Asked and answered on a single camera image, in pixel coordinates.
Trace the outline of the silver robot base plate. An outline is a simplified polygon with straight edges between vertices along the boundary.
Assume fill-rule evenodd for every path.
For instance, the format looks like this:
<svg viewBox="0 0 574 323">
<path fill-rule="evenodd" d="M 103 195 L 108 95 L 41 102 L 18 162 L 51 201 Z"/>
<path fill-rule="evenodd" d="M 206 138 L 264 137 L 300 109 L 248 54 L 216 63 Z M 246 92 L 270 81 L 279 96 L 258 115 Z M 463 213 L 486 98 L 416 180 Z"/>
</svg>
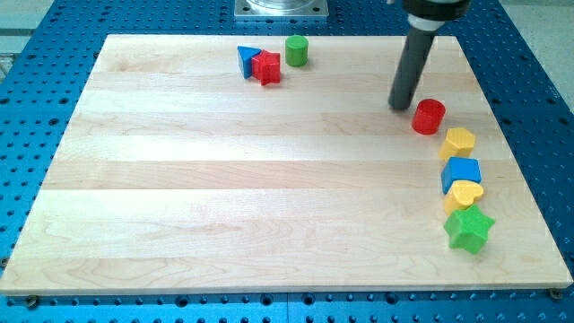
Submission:
<svg viewBox="0 0 574 323">
<path fill-rule="evenodd" d="M 235 0 L 234 16 L 261 17 L 327 17 L 327 0 Z"/>
</svg>

